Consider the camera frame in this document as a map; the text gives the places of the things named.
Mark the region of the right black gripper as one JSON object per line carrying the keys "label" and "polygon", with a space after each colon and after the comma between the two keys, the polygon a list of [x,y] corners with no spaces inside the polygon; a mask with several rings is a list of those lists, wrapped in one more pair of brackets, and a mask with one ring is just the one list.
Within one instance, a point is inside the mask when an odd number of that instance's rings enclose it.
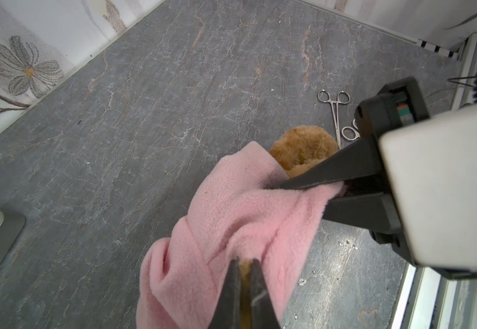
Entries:
{"label": "right black gripper", "polygon": [[405,225],[378,146],[387,132],[429,119],[430,115],[414,77],[382,87],[362,101],[354,112],[361,137],[306,173],[285,180],[274,189],[306,190],[319,185],[345,182],[353,196],[330,200],[323,219],[369,230],[373,240],[389,244],[393,251],[415,267]]}

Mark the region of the pink fleece bear hoodie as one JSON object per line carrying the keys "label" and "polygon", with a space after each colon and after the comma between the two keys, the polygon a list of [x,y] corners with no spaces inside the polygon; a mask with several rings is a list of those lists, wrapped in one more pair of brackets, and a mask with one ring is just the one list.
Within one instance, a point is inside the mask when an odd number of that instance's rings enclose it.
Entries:
{"label": "pink fleece bear hoodie", "polygon": [[207,328],[232,259],[260,261],[281,319],[326,205],[342,189],[340,182],[279,189],[286,179],[256,142],[223,157],[171,236],[153,243],[143,259],[137,327]]}

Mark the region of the brown teddy bear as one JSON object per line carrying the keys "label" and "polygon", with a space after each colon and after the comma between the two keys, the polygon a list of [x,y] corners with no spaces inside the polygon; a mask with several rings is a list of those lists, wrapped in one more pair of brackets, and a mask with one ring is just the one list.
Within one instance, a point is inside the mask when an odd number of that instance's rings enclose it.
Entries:
{"label": "brown teddy bear", "polygon": [[[286,171],[289,178],[304,174],[339,150],[334,137],[318,126],[298,126],[286,131],[269,153]],[[250,272],[253,261],[241,260],[240,328],[252,327],[250,306]]]}

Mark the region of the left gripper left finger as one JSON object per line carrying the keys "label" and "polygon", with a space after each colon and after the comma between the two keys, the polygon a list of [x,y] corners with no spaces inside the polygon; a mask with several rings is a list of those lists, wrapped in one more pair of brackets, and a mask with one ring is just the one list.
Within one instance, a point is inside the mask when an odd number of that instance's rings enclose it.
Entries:
{"label": "left gripper left finger", "polygon": [[240,327],[241,285],[239,260],[232,259],[208,329],[237,329]]}

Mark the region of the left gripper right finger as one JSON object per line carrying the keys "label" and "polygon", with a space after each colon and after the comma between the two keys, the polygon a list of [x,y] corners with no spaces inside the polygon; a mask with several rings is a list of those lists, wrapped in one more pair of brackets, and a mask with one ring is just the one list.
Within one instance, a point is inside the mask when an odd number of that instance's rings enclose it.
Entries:
{"label": "left gripper right finger", "polygon": [[252,261],[249,278],[251,326],[253,329],[281,329],[258,259]]}

